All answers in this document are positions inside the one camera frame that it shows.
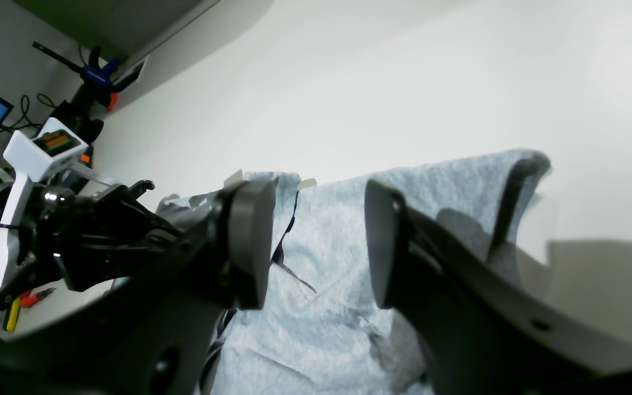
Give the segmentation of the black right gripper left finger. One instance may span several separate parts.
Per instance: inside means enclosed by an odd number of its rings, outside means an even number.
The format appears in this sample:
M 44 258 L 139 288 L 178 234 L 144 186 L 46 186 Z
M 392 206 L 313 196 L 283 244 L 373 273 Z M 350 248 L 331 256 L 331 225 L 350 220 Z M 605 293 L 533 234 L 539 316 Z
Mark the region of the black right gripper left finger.
M 0 343 L 0 394 L 191 394 L 228 308 L 265 302 L 274 185 L 216 196 L 155 262 L 67 318 Z

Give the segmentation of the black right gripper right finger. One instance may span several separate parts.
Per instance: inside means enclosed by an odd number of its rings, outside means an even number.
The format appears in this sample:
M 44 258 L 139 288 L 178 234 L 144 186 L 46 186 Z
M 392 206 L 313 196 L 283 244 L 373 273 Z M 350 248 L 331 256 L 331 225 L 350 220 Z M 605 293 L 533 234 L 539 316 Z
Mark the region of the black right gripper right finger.
M 449 230 L 371 179 L 372 290 L 414 328 L 436 394 L 632 394 L 632 343 L 512 285 Z

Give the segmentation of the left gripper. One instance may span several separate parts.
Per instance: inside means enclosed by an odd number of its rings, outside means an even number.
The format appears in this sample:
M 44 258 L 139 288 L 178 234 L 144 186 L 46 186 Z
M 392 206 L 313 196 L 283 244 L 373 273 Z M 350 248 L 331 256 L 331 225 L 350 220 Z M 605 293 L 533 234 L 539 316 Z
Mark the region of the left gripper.
M 0 176 L 0 230 L 11 182 Z M 0 311 L 33 288 L 63 280 L 77 292 L 137 272 L 146 258 L 161 255 L 180 230 L 138 202 L 155 186 L 111 185 L 78 196 L 60 185 L 35 183 L 22 223 L 13 227 L 19 242 L 13 275 L 0 288 Z M 0 258 L 0 267 L 5 260 Z

